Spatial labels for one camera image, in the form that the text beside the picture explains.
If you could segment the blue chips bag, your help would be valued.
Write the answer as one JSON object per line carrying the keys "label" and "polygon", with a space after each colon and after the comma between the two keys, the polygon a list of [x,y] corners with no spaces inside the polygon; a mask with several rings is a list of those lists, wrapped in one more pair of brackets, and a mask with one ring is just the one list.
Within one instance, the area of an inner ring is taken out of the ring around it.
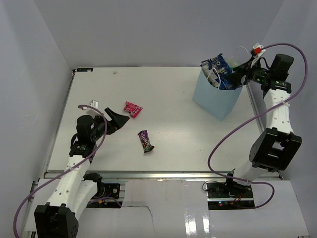
{"label": "blue chips bag", "polygon": [[226,76],[234,72],[238,63],[233,58],[223,57],[222,54],[201,62],[200,67],[204,76],[213,87],[219,90],[235,90],[241,86],[234,86]]}

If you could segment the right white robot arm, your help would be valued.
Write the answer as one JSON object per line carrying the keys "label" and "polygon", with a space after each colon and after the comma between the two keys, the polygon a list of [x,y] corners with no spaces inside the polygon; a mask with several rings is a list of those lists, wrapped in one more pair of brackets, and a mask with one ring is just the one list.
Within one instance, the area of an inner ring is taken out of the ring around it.
{"label": "right white robot arm", "polygon": [[266,172],[285,170],[302,144],[300,136],[294,134],[289,117],[291,85],[286,81],[293,57],[277,54],[267,69],[257,61],[250,61],[236,67],[229,79],[237,81],[244,78],[243,85],[250,81],[259,83],[263,91],[263,100],[267,109],[266,129],[252,145],[246,163],[228,174],[224,184],[224,193],[231,198],[248,189],[255,179]]}

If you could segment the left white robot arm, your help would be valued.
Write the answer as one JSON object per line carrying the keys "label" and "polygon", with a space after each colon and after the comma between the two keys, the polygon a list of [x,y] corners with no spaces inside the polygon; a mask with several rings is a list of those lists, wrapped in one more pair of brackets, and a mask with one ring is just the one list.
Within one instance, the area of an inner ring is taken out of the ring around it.
{"label": "left white robot arm", "polygon": [[105,186],[97,173],[88,174],[95,153],[105,137],[121,129],[129,117],[110,108],[104,113],[93,106],[76,123],[71,139],[66,169],[57,178],[58,184],[44,205],[34,211],[39,238],[74,238],[79,230],[79,218],[92,198],[103,197]]}

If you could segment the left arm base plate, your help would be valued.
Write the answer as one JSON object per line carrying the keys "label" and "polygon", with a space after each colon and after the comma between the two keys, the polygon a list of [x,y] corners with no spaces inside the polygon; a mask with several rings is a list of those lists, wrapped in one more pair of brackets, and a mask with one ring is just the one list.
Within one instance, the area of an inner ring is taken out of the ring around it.
{"label": "left arm base plate", "polygon": [[119,183],[99,183],[97,185],[97,193],[91,198],[93,199],[101,199],[103,197],[112,197],[114,199],[118,199],[120,195],[120,187]]}

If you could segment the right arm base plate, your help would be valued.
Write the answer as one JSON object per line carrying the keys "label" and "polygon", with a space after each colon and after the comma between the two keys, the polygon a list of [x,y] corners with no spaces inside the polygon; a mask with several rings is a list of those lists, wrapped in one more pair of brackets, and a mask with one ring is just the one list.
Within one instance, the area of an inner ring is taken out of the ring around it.
{"label": "right arm base plate", "polygon": [[207,181],[202,185],[208,198],[253,198],[250,186],[231,186],[225,182]]}

